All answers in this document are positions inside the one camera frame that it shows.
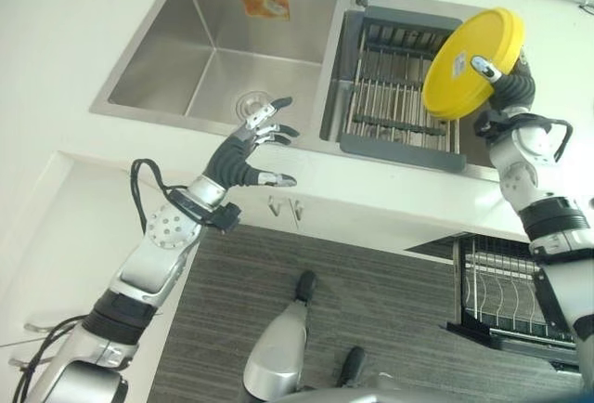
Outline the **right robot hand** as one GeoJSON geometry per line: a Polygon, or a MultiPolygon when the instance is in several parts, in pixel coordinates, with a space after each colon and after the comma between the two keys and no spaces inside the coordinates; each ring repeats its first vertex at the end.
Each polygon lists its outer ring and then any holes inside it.
{"type": "Polygon", "coordinates": [[[520,51],[509,74],[478,55],[471,58],[471,66],[493,88],[493,93],[488,99],[492,109],[496,111],[503,111],[510,107],[531,109],[536,96],[536,82],[523,50],[520,51]]]}

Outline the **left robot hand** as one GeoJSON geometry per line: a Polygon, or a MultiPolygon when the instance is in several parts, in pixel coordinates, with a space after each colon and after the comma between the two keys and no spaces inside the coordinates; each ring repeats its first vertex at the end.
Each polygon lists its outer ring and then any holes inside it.
{"type": "Polygon", "coordinates": [[[295,187],[297,180],[291,175],[260,170],[248,163],[249,157],[263,144],[289,146],[292,139],[300,135],[291,126],[267,124],[279,110],[291,103],[292,97],[277,98],[249,115],[217,148],[203,175],[225,190],[251,186],[295,187]]]}

